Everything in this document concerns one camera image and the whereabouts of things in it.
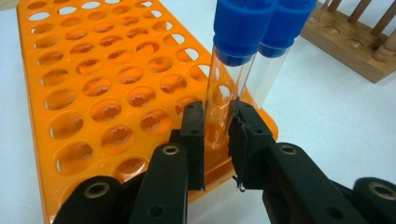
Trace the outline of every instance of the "clear test tube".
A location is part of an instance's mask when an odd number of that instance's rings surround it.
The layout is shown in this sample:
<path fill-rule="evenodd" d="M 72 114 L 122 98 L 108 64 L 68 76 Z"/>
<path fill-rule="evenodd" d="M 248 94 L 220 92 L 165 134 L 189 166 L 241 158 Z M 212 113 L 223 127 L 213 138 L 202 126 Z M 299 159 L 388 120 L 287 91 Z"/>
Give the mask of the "clear test tube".
<path fill-rule="evenodd" d="M 260 110 L 294 38 L 315 8 L 315 0 L 283 0 L 271 18 L 259 44 L 259 53 L 252 65 L 241 100 Z"/>
<path fill-rule="evenodd" d="M 276 0 L 218 0 L 205 101 L 205 149 L 227 147 L 235 103 L 245 85 Z"/>

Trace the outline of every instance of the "blue cap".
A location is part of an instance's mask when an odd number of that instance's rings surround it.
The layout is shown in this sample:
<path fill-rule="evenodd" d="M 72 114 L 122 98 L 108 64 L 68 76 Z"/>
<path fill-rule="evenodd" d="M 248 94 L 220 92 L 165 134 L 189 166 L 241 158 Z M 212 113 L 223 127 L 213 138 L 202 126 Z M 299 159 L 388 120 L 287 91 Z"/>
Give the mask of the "blue cap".
<path fill-rule="evenodd" d="M 238 66 L 250 60 L 276 5 L 276 0 L 218 0 L 213 42 L 224 64 Z"/>
<path fill-rule="evenodd" d="M 315 3 L 316 0 L 278 0 L 259 52 L 268 58 L 283 55 L 303 30 Z"/>

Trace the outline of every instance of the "wooden test tube rack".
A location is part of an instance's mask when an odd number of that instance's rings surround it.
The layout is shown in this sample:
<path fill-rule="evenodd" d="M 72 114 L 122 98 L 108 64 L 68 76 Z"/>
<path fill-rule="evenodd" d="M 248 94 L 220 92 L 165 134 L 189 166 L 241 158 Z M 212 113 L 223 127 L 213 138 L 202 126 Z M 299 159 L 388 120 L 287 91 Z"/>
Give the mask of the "wooden test tube rack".
<path fill-rule="evenodd" d="M 383 49 L 384 46 L 380 46 L 387 41 L 388 37 L 381 34 L 387 24 L 382 24 L 382 30 L 378 33 L 378 25 L 372 29 L 357 21 L 370 0 L 362 0 L 350 17 L 336 10 L 341 1 L 333 0 L 329 7 L 328 2 L 324 6 L 317 2 L 301 36 L 374 83 L 395 71 L 396 56 L 393 54 L 396 49 L 389 51 L 391 55 L 385 62 L 373 58 L 375 51 Z M 391 20 L 394 17 L 395 3 L 383 18 L 388 16 L 389 20 L 390 16 Z"/>

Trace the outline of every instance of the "orange test tube rack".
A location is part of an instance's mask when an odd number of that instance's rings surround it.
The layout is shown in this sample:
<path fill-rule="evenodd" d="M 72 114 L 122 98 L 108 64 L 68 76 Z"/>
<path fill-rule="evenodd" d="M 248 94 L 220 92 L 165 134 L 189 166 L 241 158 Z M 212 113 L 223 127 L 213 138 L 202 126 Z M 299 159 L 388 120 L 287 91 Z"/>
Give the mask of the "orange test tube rack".
<path fill-rule="evenodd" d="M 45 223 L 94 175 L 121 183 L 205 101 L 210 54 L 157 0 L 21 0 L 17 7 Z M 261 111 L 277 138 L 277 127 Z M 233 175 L 205 154 L 208 192 Z M 205 194 L 189 192 L 192 202 Z"/>

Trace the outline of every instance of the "white table surface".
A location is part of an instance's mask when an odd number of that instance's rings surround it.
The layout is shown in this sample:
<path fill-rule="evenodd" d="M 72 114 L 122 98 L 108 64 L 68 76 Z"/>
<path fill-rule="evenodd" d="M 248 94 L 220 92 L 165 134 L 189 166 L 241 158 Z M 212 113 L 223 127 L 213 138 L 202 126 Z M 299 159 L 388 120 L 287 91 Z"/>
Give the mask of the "white table surface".
<path fill-rule="evenodd" d="M 209 50 L 215 0 L 162 0 Z M 339 9 L 350 14 L 358 0 Z M 372 1 L 361 21 L 374 26 L 392 0 Z M 393 20 L 385 30 L 396 28 Z M 0 223 L 42 223 L 35 155 L 15 9 L 0 12 Z M 349 188 L 375 176 L 396 183 L 396 73 L 377 84 L 298 37 L 265 102 L 278 141 L 302 147 Z M 233 180 L 190 204 L 189 223 L 269 223 L 258 190 Z"/>

